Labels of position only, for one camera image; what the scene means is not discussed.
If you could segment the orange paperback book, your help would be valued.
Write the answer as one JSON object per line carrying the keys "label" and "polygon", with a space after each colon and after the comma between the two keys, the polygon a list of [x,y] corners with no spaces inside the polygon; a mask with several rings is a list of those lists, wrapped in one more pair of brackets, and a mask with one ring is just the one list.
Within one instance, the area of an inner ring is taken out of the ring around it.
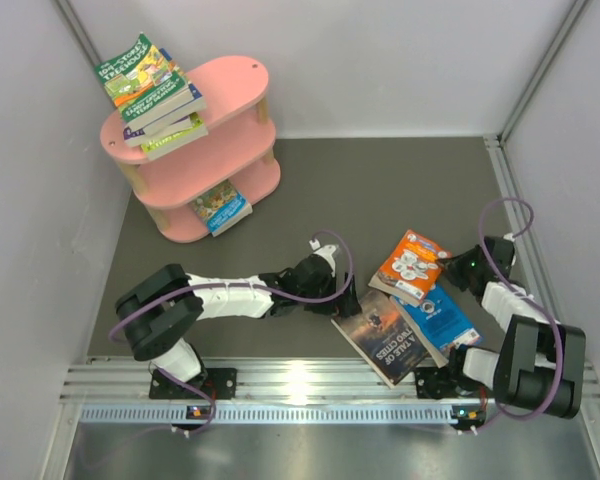
{"label": "orange paperback book", "polygon": [[368,285],[409,305],[419,306],[441,274],[439,262],[451,257],[449,250],[408,230]]}

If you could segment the dark Tale of Two Cities book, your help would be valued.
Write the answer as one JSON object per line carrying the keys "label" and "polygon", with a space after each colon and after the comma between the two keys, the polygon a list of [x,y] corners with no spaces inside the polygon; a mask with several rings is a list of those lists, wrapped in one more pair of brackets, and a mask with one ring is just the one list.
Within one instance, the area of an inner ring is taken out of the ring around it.
{"label": "dark Tale of Two Cities book", "polygon": [[384,383],[394,388],[429,356],[428,351],[384,293],[369,291],[360,305],[357,315],[331,322]]}

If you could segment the blue cartoon paperback book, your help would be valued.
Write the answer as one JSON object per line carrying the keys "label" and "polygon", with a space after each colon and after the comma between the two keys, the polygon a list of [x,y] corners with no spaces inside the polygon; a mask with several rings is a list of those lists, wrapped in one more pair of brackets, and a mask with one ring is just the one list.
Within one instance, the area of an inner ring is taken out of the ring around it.
{"label": "blue cartoon paperback book", "polygon": [[391,296],[390,301],[438,368],[448,364],[453,348],[477,346],[483,340],[474,324],[441,286],[435,285],[418,306],[407,304],[396,296]]}

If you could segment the light blue maze activity book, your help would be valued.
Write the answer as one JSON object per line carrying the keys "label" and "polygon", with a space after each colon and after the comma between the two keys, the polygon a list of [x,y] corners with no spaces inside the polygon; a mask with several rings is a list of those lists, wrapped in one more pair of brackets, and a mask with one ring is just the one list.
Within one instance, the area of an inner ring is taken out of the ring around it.
{"label": "light blue maze activity book", "polygon": [[251,203],[229,181],[224,180],[189,203],[189,206],[216,237],[253,211]]}

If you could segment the lime 65-Storey Treehouse book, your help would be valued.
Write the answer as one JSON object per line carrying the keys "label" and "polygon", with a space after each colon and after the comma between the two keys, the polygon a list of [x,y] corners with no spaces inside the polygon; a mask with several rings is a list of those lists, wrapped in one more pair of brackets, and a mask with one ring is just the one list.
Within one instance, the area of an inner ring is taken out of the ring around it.
{"label": "lime 65-Storey Treehouse book", "polygon": [[206,125],[198,113],[192,113],[189,119],[191,125],[187,129],[141,144],[140,149],[146,158],[149,161],[157,160],[208,134]]}

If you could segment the blue 91-Storey Treehouse book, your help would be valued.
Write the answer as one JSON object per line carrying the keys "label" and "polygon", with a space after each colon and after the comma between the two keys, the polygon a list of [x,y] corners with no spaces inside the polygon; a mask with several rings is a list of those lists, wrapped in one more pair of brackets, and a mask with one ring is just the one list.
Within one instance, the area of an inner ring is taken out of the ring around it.
{"label": "blue 91-Storey Treehouse book", "polygon": [[[184,71],[180,68],[180,66],[176,63],[176,61],[172,58],[172,56],[167,52],[165,48],[160,48],[159,51],[169,62],[169,65],[173,68],[173,70],[176,73],[178,73],[183,78],[187,77]],[[184,95],[185,103],[173,110],[172,112],[170,112],[167,115],[168,119],[172,118],[175,120],[175,122],[179,122],[180,118],[176,119],[174,117],[176,113],[182,114],[184,117],[188,117],[192,113],[197,113],[207,108],[206,98],[190,79],[187,79],[187,85],[189,88],[189,92]]]}

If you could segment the purple 52-Storey Treehouse book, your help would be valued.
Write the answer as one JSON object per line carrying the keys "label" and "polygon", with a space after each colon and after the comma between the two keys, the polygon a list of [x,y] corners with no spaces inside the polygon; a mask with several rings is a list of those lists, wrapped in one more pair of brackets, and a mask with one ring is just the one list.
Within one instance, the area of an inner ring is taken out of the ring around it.
{"label": "purple 52-Storey Treehouse book", "polygon": [[123,139],[127,146],[137,147],[143,143],[159,140],[165,136],[178,133],[192,126],[192,121],[189,116],[183,117],[180,120],[166,126],[154,134],[147,134],[143,129],[132,131],[129,127],[123,130]]}

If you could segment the green 104-Storey Treehouse book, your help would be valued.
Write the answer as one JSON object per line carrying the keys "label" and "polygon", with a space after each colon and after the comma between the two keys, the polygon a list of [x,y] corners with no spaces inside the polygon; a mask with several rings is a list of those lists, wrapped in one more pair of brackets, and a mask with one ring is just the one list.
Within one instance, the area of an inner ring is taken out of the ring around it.
{"label": "green 104-Storey Treehouse book", "polygon": [[147,127],[193,100],[189,82],[140,33],[133,45],[95,67],[96,77],[131,130]]}

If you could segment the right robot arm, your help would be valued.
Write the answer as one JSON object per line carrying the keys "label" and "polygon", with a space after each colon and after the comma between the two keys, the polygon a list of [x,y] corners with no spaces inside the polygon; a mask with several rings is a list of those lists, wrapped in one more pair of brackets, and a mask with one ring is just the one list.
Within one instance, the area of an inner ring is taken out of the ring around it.
{"label": "right robot arm", "polygon": [[515,259],[508,235],[486,236],[472,249],[438,261],[451,285],[470,292],[505,333],[497,352],[453,347],[447,385],[458,396],[483,387],[500,406],[571,419],[581,405],[586,335],[553,319],[523,286],[509,281]]}

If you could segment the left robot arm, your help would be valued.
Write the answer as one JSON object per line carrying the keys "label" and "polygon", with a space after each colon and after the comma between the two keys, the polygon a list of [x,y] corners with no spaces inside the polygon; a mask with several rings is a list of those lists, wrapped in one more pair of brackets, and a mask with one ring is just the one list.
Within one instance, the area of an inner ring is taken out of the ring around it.
{"label": "left robot arm", "polygon": [[229,280],[168,264],[121,296],[115,312],[134,359],[150,362],[181,395],[194,397],[208,377],[200,355],[184,339],[195,322],[282,316],[297,307],[337,318],[362,311],[354,277],[346,274],[338,287],[334,260],[314,253],[279,272]]}

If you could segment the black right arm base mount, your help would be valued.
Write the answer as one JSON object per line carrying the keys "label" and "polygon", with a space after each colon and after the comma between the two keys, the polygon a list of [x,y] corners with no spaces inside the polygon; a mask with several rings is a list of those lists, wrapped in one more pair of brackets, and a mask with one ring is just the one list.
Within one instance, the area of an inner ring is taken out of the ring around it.
{"label": "black right arm base mount", "polygon": [[414,371],[419,399],[479,398],[484,386],[448,368],[418,367]]}

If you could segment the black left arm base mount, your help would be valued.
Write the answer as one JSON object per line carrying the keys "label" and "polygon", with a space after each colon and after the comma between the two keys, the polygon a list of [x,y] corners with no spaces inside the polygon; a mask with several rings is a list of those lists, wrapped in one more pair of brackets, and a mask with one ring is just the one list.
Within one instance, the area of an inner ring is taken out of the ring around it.
{"label": "black left arm base mount", "polygon": [[[206,379],[201,383],[193,382],[193,385],[214,400],[231,400],[236,393],[237,374],[235,368],[210,368]],[[199,395],[174,384],[158,371],[152,372],[148,396],[152,400],[199,398]]]}

